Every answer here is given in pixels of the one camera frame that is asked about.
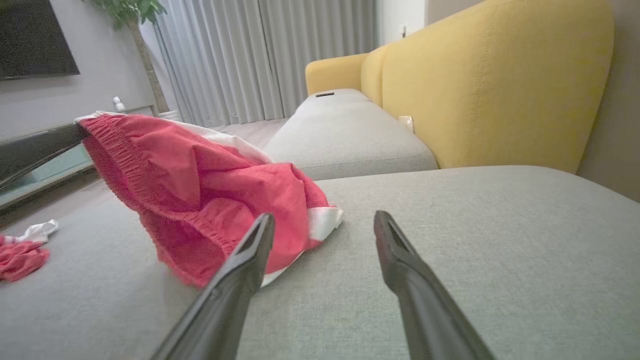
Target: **plant leaves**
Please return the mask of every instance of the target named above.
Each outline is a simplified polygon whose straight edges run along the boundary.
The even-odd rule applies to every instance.
[[[162,4],[158,0],[151,0],[151,6],[156,9],[156,13],[167,13],[164,6],[162,6]]]
[[[147,13],[147,18],[152,24],[155,24],[157,22],[156,13],[153,11]]]
[[[122,19],[115,19],[115,21],[113,22],[113,28],[116,30],[122,29],[123,25],[124,25],[124,21],[122,21]]]
[[[151,6],[151,0],[142,0],[142,2],[140,3],[140,13],[141,14],[146,14],[149,12],[149,6]]]

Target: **sofa seam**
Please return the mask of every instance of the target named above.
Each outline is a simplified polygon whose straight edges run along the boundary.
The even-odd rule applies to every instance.
[[[307,167],[299,167],[299,168],[304,169],[304,168],[317,168],[317,167],[335,167],[335,166],[346,165],[346,164],[375,163],[375,162],[383,162],[383,161],[397,160],[397,159],[405,160],[405,159],[417,158],[419,156],[423,156],[423,155],[428,154],[428,153],[429,153],[429,151],[424,151],[424,152],[422,152],[420,154],[411,155],[411,156],[398,156],[398,157],[395,157],[395,158],[358,160],[358,161],[343,161],[343,162],[340,162],[340,163],[326,163],[326,164],[320,164],[320,165],[309,165]]]
[[[493,9],[493,14],[491,15],[491,23],[489,24],[489,28],[487,30],[487,32],[484,35],[484,51],[483,51],[483,55],[482,58],[480,59],[480,71],[478,74],[478,78],[476,79],[476,92],[474,94],[474,106],[472,108],[472,116],[471,116],[471,123],[469,125],[469,143],[467,146],[467,155],[466,155],[466,159],[465,159],[465,166],[468,167],[470,164],[470,160],[471,160],[471,152],[474,146],[474,138],[475,138],[475,133],[476,133],[476,125],[477,125],[477,116],[479,113],[479,107],[480,107],[480,97],[482,94],[482,89],[483,89],[483,83],[484,83],[484,77],[486,76],[486,61],[487,61],[487,57],[488,57],[488,53],[489,53],[489,43],[493,37],[493,30],[495,29],[495,18],[496,18],[496,13],[498,12],[498,9],[501,7],[502,5],[498,5]]]

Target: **plant trunk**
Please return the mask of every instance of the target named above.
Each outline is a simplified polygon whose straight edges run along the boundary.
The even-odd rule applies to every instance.
[[[151,84],[151,90],[154,92],[154,97],[156,98],[156,111],[158,113],[166,113],[167,111],[169,111],[169,106],[166,104],[166,99],[164,98],[162,87],[160,87],[160,82],[158,81],[158,76],[156,75],[154,64],[151,62],[151,56],[149,56],[147,45],[145,44],[144,39],[142,39],[142,34],[140,33],[140,28],[138,27],[138,20],[130,20],[129,22],[127,22],[127,25],[131,30],[133,40],[136,42],[136,47],[138,48],[138,52],[140,53],[142,64],[145,66],[145,70],[147,71],[147,77],[149,78],[149,83]]]

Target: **fabric upholstery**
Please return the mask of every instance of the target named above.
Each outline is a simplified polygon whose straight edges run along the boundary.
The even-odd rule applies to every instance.
[[[440,168],[540,165],[575,173],[612,46],[606,0],[486,0],[370,53],[361,89],[380,102],[371,89],[382,61],[383,108],[413,117]],[[330,86],[325,81],[342,73],[324,73],[318,84]],[[307,78],[307,86],[317,81]]]
[[[362,93],[373,103],[382,107],[382,65],[385,63],[388,45],[371,51],[362,63]]]
[[[497,359],[640,354],[640,204],[537,167],[318,185],[344,221],[254,296],[238,359],[409,359],[376,255],[377,209],[394,216]],[[157,261],[112,193],[69,200],[39,212],[60,221],[48,262],[0,282],[0,358],[147,359],[197,292]]]
[[[263,151],[313,180],[437,169],[411,131],[352,89],[310,96]]]
[[[367,54],[317,60],[305,69],[307,93],[314,94],[337,88],[360,89],[360,69]]]

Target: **red cloth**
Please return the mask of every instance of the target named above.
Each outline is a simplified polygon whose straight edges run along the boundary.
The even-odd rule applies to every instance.
[[[22,241],[11,243],[0,234],[0,280],[16,281],[38,270],[49,257],[42,243]]]
[[[84,146],[113,192],[138,212],[158,258],[186,283],[204,286],[258,215],[273,213],[270,274],[319,242],[307,209],[329,206],[290,163],[258,165],[237,149],[143,115],[82,120]]]

